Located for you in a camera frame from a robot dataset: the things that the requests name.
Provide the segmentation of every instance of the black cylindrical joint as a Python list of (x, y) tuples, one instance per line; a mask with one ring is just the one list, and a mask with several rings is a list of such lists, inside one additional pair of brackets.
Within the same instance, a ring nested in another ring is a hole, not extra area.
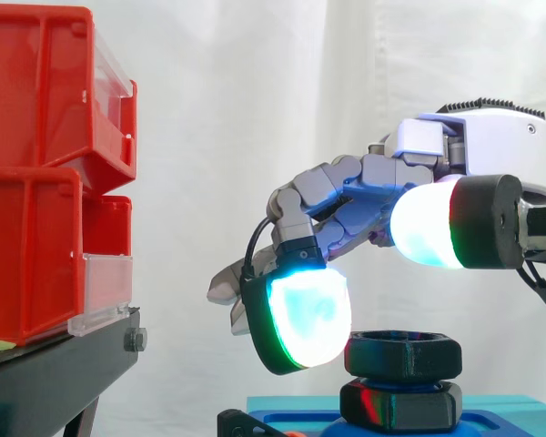
[(450, 233), (457, 259), (467, 269), (518, 269), (520, 180), (510, 175), (458, 180), (450, 199)]

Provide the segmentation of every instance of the blue tray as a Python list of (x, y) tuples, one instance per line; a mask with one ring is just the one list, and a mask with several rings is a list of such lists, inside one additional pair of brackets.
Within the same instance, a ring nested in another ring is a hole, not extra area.
[[(472, 410), (484, 410), (491, 412), (497, 421), (504, 420), (509, 425), (519, 428), (527, 434), (513, 435), (532, 435), (534, 437), (546, 437), (546, 404), (535, 401), (527, 396), (463, 396), (463, 407), (465, 413)], [(293, 420), (284, 422), (275, 418), (270, 425), (286, 432), (291, 430), (304, 430), (308, 437), (320, 436), (321, 432), (328, 428), (338, 417), (339, 397), (338, 396), (268, 396), (248, 398), (248, 412), (263, 411), (286, 411), (290, 410), (292, 414), (303, 412), (304, 410), (324, 410), (325, 417), (322, 422), (295, 422)], [(492, 432), (489, 426), (473, 424), (472, 418), (466, 416), (466, 421), (471, 421), (471, 426), (478, 428), (480, 434), (484, 436), (493, 436), (495, 434), (484, 433)], [(371, 436), (368, 432), (361, 434), (364, 437)]]
[[(384, 434), (364, 430), (350, 425), (340, 418), (338, 410), (270, 410), (250, 413), (258, 421), (275, 427), (276, 423), (284, 423), (292, 431), (303, 432), (308, 437), (379, 437)], [(323, 423), (327, 425), (323, 431), (302, 431), (299, 426), (304, 423)], [(400, 437), (416, 434), (398, 434)], [(481, 410), (465, 411), (461, 422), (453, 432), (437, 434), (421, 434), (421, 437), (533, 437), (517, 426), (505, 421), (497, 414)]]

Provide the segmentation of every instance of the metal bolt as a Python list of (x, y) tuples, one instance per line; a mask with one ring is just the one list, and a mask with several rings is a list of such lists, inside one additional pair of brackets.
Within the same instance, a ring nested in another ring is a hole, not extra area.
[(245, 432), (238, 426), (233, 430), (232, 437), (245, 437)]
[(143, 352), (147, 346), (146, 328), (129, 328), (124, 339), (124, 349), (127, 352)]

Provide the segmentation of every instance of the white curtain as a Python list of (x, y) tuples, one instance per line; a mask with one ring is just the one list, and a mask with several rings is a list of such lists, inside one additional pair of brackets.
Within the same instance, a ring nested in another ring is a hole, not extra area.
[[(121, 192), (149, 333), (101, 397), (96, 437), (211, 436), (217, 413), (248, 396), (337, 394), (350, 379), (341, 359), (273, 376), (249, 337), (230, 335), (228, 308), (205, 298), (270, 192), (445, 103), (546, 111), (546, 1), (82, 3), (139, 85), (137, 181)], [(463, 348), (465, 393), (546, 402), (546, 308), (514, 272), (433, 270), (370, 244), (336, 267), (356, 330), (446, 333)]]

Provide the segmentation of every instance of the red plastic drawer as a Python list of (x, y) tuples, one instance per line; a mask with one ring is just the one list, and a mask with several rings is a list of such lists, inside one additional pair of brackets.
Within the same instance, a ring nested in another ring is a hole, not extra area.
[(81, 335), (125, 317), (130, 216), (127, 198), (83, 197), (73, 169), (0, 169), (0, 340), (22, 345), (76, 318)]
[(0, 167), (71, 167), (97, 194), (130, 182), (136, 98), (88, 9), (0, 5)]

